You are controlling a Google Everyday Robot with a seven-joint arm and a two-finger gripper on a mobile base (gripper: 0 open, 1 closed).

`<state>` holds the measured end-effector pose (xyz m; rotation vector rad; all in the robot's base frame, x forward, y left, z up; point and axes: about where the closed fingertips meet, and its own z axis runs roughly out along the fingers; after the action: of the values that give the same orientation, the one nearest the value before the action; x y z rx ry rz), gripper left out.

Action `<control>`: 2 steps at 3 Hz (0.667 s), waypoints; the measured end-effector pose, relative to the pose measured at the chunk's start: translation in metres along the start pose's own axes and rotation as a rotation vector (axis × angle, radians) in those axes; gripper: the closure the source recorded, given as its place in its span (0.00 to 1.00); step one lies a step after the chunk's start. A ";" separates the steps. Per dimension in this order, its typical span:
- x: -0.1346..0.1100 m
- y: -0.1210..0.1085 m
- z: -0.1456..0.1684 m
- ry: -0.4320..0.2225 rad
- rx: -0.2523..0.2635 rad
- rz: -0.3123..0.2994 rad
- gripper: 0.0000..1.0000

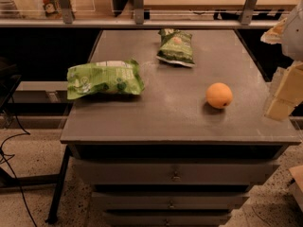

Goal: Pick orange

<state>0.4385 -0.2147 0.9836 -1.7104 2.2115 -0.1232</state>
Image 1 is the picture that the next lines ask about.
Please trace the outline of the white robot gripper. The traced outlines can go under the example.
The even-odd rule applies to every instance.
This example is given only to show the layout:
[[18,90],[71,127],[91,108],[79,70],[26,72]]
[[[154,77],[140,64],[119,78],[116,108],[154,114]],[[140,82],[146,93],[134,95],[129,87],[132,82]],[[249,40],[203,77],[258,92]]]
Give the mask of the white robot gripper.
[[281,121],[303,102],[303,0],[260,40],[266,44],[282,42],[282,53],[294,60],[286,69],[277,68],[264,105],[266,117]]

